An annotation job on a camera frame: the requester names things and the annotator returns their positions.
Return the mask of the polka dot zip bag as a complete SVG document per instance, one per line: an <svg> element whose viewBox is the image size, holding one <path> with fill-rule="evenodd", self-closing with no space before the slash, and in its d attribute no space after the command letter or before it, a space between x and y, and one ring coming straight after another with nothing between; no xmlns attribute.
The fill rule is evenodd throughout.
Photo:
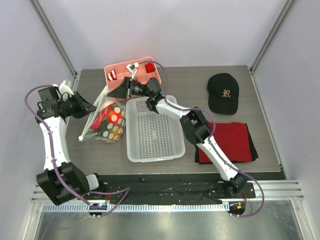
<svg viewBox="0 0 320 240"><path fill-rule="evenodd" d="M108 97L109 88L106 85L103 90L100 92L99 96L94 102L96 107L95 112L91 112L86 121L86 124L83 128L81 135L78 137L80 142L83 142L88 139L96 139L106 141L109 144L116 143L120 140L121 136L124 133L126 126L126 107L124 104L118 102L115 98ZM108 122L107 116L102 121L101 125L97 130L91 128L94 120L98 116L101 110L103 110L108 105L113 104L113 108L120 107L122 110L122 120L119 120L117 124Z"/></svg>

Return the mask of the red fake chili pepper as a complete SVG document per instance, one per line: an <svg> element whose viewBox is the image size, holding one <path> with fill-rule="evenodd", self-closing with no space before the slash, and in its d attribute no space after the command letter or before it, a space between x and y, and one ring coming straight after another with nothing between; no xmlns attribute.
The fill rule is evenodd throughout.
<svg viewBox="0 0 320 240"><path fill-rule="evenodd" d="M95 120L91 125L91 128L93 130L97 130L100 127L103 120L106 118L108 112L113 108L113 106L114 106L113 104L110 104L99 112L99 114L97 115L97 117L95 118Z"/></svg>

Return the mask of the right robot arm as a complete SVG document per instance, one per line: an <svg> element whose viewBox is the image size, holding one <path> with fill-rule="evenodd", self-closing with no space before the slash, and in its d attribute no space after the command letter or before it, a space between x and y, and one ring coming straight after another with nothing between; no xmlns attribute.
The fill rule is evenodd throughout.
<svg viewBox="0 0 320 240"><path fill-rule="evenodd" d="M154 77L145 84L131 77L125 77L120 86L109 92L107 96L123 100L128 100L132 96L147 97L145 104L150 111L180 122L186 140L202 150L217 168L224 181L226 193L233 198L243 193L248 178L222 151L202 109L182 107L171 102L162 94L160 83Z"/></svg>

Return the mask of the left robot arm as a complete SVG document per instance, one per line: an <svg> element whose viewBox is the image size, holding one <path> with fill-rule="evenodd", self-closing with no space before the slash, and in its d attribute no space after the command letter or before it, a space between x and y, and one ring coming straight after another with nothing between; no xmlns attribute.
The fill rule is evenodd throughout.
<svg viewBox="0 0 320 240"><path fill-rule="evenodd" d="M53 204L59 206L90 194L100 200L107 192L96 173L86 175L70 160L67 141L67 118L81 119L97 108L67 86L47 86L38 91L40 102L36 112L44 139L45 163L36 182Z"/></svg>

